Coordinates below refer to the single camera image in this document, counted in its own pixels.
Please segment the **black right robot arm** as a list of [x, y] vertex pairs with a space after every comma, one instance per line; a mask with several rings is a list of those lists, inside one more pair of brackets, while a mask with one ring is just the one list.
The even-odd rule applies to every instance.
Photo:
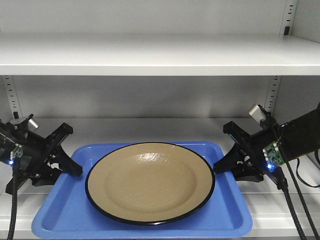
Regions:
[[174, 176], [186, 168], [196, 182], [213, 186], [217, 174], [231, 172], [237, 181], [261, 182], [268, 176], [277, 185], [285, 181], [281, 166], [320, 148], [320, 111], [312, 110], [290, 122], [280, 125], [267, 111], [262, 112], [262, 129], [249, 134], [235, 122], [223, 126], [223, 132], [234, 141], [233, 147], [221, 159], [210, 165], [197, 151], [197, 143], [140, 142], [120, 145], [94, 144], [105, 155], [90, 168], [86, 181], [102, 181], [104, 176], [117, 176], [128, 167], [139, 167], [150, 174]]

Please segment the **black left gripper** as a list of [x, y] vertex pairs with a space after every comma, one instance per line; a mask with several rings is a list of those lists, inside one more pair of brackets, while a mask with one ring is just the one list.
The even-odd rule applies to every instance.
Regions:
[[[34, 176], [33, 168], [37, 165], [38, 158], [42, 155], [44, 160], [49, 159], [51, 164], [58, 164], [59, 169], [65, 173], [81, 176], [83, 167], [69, 157], [61, 143], [74, 132], [73, 127], [67, 123], [62, 123], [53, 133], [46, 138], [30, 131], [25, 123], [1, 123], [0, 124], [0, 161], [11, 167], [15, 167], [18, 161], [18, 174], [6, 185], [5, 192], [12, 195], [13, 185], [19, 189], [27, 179]], [[10, 153], [16, 147], [23, 147], [21, 158], [11, 160]]]

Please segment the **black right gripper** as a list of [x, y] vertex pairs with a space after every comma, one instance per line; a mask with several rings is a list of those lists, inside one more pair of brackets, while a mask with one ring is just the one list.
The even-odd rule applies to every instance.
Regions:
[[235, 146], [214, 163], [213, 171], [220, 174], [234, 169], [234, 177], [237, 181], [262, 182], [267, 175], [274, 183], [285, 183], [287, 180], [281, 167], [265, 161], [263, 148], [280, 137], [279, 125], [272, 124], [267, 128], [250, 135], [236, 123], [230, 121], [223, 126], [223, 133], [228, 134]]

